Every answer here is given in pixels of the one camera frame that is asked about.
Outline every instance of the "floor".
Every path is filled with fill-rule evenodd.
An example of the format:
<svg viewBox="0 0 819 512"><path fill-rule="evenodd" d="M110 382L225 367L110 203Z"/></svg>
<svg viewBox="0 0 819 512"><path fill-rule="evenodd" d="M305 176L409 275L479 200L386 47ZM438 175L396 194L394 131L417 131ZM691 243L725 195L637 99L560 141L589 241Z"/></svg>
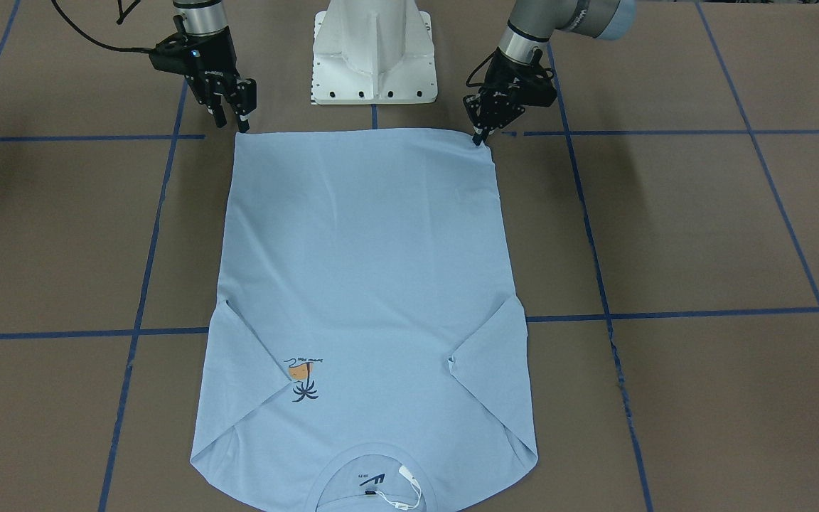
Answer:
<svg viewBox="0 0 819 512"><path fill-rule="evenodd" d="M92 35L150 46L169 2ZM513 2L419 0L439 100L309 104L326 0L229 0L252 131L469 132ZM819 4L641 3L556 33L555 106L490 140L540 463L474 510L819 511ZM0 511L247 510L188 464L233 130L176 75L0 0Z"/></svg>

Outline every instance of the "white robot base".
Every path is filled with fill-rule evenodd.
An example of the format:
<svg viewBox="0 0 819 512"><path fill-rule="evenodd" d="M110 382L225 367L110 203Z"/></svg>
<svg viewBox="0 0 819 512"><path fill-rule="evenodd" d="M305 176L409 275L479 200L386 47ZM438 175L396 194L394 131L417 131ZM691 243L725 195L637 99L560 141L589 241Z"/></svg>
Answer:
<svg viewBox="0 0 819 512"><path fill-rule="evenodd" d="M415 0L331 0L315 16L311 101L432 103L438 97L432 17Z"/></svg>

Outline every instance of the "folded sleeve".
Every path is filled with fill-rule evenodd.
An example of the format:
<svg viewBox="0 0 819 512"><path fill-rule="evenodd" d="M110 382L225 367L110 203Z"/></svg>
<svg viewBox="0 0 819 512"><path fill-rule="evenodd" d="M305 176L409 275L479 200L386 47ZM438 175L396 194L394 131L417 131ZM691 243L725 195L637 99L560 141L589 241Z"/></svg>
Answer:
<svg viewBox="0 0 819 512"><path fill-rule="evenodd" d="M227 451L224 437L291 382L253 328L228 301L218 302L208 328L191 463L205 476L213 473Z"/></svg>
<svg viewBox="0 0 819 512"><path fill-rule="evenodd" d="M510 296L448 357L451 375L509 432L524 466L536 464L527 330L523 305Z"/></svg>

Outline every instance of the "palm tree graphic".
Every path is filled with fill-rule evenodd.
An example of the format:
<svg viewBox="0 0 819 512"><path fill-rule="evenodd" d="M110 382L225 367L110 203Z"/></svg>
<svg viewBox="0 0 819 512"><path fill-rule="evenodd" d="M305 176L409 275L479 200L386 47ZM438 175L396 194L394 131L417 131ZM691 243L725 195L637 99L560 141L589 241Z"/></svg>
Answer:
<svg viewBox="0 0 819 512"><path fill-rule="evenodd" d="M293 393L296 393L296 396L299 396L299 398L293 400L293 402L301 402L306 398L310 400L318 398L315 381L311 379L311 367L314 366L314 363L310 361L299 363L297 359L287 359L284 363L289 363L289 376L299 381L295 389L293 389Z"/></svg>

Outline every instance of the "light blue t-shirt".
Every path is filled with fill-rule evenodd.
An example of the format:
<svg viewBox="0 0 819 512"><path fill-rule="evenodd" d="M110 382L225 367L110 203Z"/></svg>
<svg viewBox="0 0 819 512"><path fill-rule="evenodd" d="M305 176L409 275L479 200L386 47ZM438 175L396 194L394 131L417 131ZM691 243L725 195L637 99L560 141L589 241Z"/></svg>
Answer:
<svg viewBox="0 0 819 512"><path fill-rule="evenodd" d="M526 338L485 146L238 134L191 463L266 512L467 508L536 464Z"/></svg>

